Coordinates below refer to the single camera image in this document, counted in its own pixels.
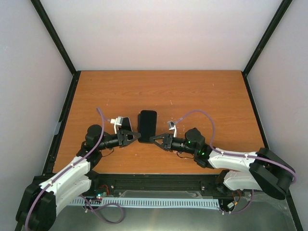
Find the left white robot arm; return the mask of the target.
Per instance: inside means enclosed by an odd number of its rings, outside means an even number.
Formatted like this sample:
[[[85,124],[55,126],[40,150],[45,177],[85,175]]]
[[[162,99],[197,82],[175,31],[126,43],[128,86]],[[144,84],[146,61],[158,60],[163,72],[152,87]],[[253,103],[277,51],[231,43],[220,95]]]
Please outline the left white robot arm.
[[[102,150],[126,147],[140,136],[124,129],[108,134],[100,125],[90,126],[80,150],[66,167],[44,182],[26,187],[15,217],[17,223],[32,231],[48,231],[74,199],[99,190],[98,173],[93,168],[102,159]]]

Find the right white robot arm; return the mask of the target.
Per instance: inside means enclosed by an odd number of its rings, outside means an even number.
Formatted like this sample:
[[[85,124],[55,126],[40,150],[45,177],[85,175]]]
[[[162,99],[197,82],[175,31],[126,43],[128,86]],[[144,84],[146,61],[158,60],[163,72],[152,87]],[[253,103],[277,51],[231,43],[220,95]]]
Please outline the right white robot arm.
[[[202,168],[219,169],[219,190],[257,190],[270,197],[283,200],[295,181],[295,171],[267,148],[257,152],[230,152],[206,144],[205,137],[196,128],[185,133],[184,138],[165,133],[150,138],[165,151],[193,155]]]

